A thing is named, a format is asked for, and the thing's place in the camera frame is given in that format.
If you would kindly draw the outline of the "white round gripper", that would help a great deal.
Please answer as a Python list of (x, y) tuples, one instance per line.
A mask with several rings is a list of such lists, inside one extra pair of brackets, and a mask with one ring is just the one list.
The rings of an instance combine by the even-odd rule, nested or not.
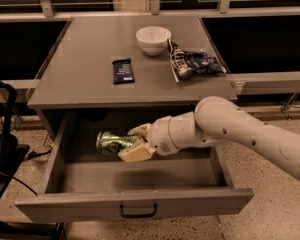
[(139, 162), (149, 160), (156, 152), (161, 156), (176, 154), (179, 149), (174, 145), (169, 134), (169, 123), (172, 117), (167, 116), (150, 123), (145, 123), (128, 131), (128, 135), (136, 135), (140, 140), (130, 148), (119, 153), (124, 162)]

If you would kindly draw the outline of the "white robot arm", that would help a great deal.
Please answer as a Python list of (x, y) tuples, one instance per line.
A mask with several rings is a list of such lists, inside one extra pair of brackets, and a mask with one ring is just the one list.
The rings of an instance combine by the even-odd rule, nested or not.
[(262, 122), (222, 97), (206, 97), (192, 112), (163, 117), (129, 133), (138, 140), (119, 153), (125, 162), (232, 141), (252, 149), (300, 181), (300, 135)]

